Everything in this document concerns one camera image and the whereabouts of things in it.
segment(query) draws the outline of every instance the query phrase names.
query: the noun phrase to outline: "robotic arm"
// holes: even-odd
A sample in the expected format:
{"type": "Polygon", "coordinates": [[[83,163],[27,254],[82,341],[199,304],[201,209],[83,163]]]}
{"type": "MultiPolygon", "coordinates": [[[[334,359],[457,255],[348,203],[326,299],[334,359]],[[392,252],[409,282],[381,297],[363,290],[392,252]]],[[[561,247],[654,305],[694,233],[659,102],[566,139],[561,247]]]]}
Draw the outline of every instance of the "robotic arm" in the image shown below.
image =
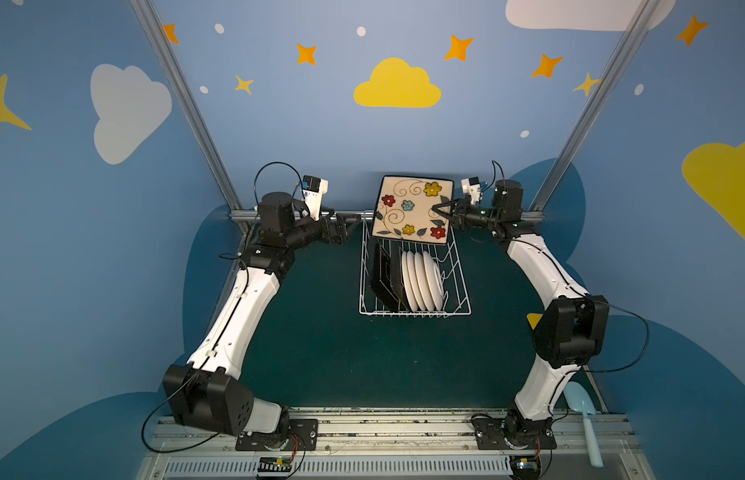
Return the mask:
{"type": "Polygon", "coordinates": [[[555,448],[551,412],[572,376],[599,354],[605,338],[608,302],[591,296],[567,274],[529,222],[521,219],[519,182],[499,180],[492,208],[479,206],[478,178],[463,180],[466,197],[433,207],[458,227],[490,230],[520,266],[538,292],[545,313],[531,322],[535,360],[504,420],[503,434],[511,448],[555,448]]]}
{"type": "Polygon", "coordinates": [[[258,204],[257,240],[240,253],[241,270],[212,329],[185,366],[170,366],[163,380],[170,409],[181,425],[238,436],[255,436],[279,448],[288,436],[285,406],[255,398],[238,382],[252,334],[263,311],[295,261],[295,250],[316,240],[343,244],[361,216],[338,214],[321,206],[327,180],[304,176],[305,201],[274,192],[258,204]],[[295,219],[294,210],[301,218],[295,219]],[[347,220],[354,220],[348,226],[347,220]]]}

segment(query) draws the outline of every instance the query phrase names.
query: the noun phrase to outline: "blue wall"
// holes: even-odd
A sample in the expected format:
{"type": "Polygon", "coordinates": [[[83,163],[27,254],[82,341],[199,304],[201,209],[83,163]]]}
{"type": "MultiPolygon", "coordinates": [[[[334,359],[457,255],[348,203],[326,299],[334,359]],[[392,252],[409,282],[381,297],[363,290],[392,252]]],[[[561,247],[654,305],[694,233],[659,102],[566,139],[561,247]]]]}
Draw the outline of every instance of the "blue wall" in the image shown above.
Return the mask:
{"type": "MultiPolygon", "coordinates": [[[[248,208],[252,177],[271,160],[327,178],[327,205],[373,208],[384,174],[460,180],[487,176],[490,160],[512,175],[553,158],[586,101],[573,89],[587,72],[598,78],[621,36],[520,28],[493,0],[154,4],[175,25],[173,49],[248,208]],[[451,35],[474,39],[465,62],[445,61],[451,35]],[[296,44],[316,46],[316,65],[297,63],[296,44]],[[563,60],[551,78],[532,78],[542,54],[563,60]],[[356,86],[390,57],[424,68],[441,100],[431,108],[356,103],[356,86]],[[234,90],[236,76],[252,80],[252,94],[234,90]]],[[[259,191],[291,191],[291,175],[266,170],[259,191]]]]}
{"type": "MultiPolygon", "coordinates": [[[[659,480],[745,477],[745,239],[682,173],[703,144],[744,141],[745,0],[679,0],[575,159],[585,222],[562,260],[591,292],[653,320],[645,359],[597,382],[659,480]],[[675,38],[693,15],[709,26],[687,46],[675,38]]],[[[639,320],[612,316],[592,368],[624,365],[643,340],[639,320]]]]}
{"type": "Polygon", "coordinates": [[[136,473],[239,236],[177,104],[126,161],[101,159],[99,64],[167,84],[128,0],[0,2],[4,104],[31,128],[0,123],[0,478],[136,473]]]}

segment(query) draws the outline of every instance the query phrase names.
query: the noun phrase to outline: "black mounting plate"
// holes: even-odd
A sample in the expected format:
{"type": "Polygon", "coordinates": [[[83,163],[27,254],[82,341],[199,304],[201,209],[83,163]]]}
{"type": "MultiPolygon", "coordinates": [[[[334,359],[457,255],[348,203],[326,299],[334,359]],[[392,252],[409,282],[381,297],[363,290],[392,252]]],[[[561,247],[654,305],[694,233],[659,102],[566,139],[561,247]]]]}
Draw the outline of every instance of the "black mounting plate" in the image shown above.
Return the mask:
{"type": "MultiPolygon", "coordinates": [[[[316,428],[319,426],[319,421],[316,418],[298,418],[297,420],[290,420],[289,433],[295,433],[301,438],[301,445],[298,446],[298,454],[303,450],[303,443],[306,444],[306,450],[312,452],[316,450],[316,428]]],[[[295,446],[295,441],[292,438],[287,438],[287,444],[279,450],[279,452],[291,452],[292,447],[295,446]]],[[[236,447],[238,452],[269,452],[274,451],[266,448],[261,442],[256,441],[252,437],[247,436],[246,433],[239,434],[236,437],[236,447]]]]}
{"type": "MultiPolygon", "coordinates": [[[[503,435],[503,418],[474,418],[471,421],[474,426],[476,447],[480,450],[537,450],[538,443],[533,440],[527,447],[512,447],[503,435]]],[[[557,442],[554,436],[540,436],[541,451],[555,450],[557,442]]]]}

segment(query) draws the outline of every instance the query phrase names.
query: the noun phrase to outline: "white plate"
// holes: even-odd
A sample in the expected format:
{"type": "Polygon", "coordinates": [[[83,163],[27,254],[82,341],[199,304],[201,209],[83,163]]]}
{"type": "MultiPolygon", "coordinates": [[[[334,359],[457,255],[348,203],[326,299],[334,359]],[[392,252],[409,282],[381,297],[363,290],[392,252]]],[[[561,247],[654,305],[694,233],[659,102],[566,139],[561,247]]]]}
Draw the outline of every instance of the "white plate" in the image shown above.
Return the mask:
{"type": "Polygon", "coordinates": [[[418,252],[415,255],[416,264],[416,276],[418,277],[418,288],[421,291],[423,302],[425,303],[425,310],[429,312],[434,311],[434,297],[431,296],[431,290],[429,289],[429,278],[425,275],[425,266],[423,265],[423,255],[418,252]]]}
{"type": "Polygon", "coordinates": [[[423,268],[425,268],[426,278],[429,279],[429,290],[431,290],[431,297],[434,299],[434,306],[436,310],[441,310],[443,299],[445,298],[445,291],[442,287],[442,276],[439,275],[439,267],[436,265],[436,262],[426,252],[423,252],[423,268]]]}
{"type": "Polygon", "coordinates": [[[416,294],[413,293],[413,284],[410,283],[410,274],[407,270],[407,252],[402,252],[402,283],[405,284],[405,293],[410,310],[417,312],[418,302],[416,302],[416,294]]]}
{"type": "Polygon", "coordinates": [[[418,286],[418,277],[416,276],[416,255],[413,252],[407,252],[407,273],[410,275],[410,286],[413,288],[416,303],[418,303],[420,310],[425,312],[425,303],[423,302],[423,296],[418,286]]]}

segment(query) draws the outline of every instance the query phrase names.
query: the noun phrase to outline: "white cloud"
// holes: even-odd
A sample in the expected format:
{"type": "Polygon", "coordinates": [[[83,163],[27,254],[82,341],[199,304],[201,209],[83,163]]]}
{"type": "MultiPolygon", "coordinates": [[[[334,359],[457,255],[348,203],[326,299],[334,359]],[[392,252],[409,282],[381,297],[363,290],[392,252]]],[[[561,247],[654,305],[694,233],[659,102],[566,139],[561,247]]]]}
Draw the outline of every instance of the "white cloud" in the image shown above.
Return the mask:
{"type": "Polygon", "coordinates": [[[90,78],[90,94],[100,120],[95,148],[107,163],[127,159],[170,115],[170,91],[138,67],[102,64],[90,78]]]}
{"type": "MultiPolygon", "coordinates": [[[[622,32],[642,0],[509,0],[506,18],[521,28],[622,32]]],[[[661,0],[650,28],[663,22],[676,0],[661,0]]]]}

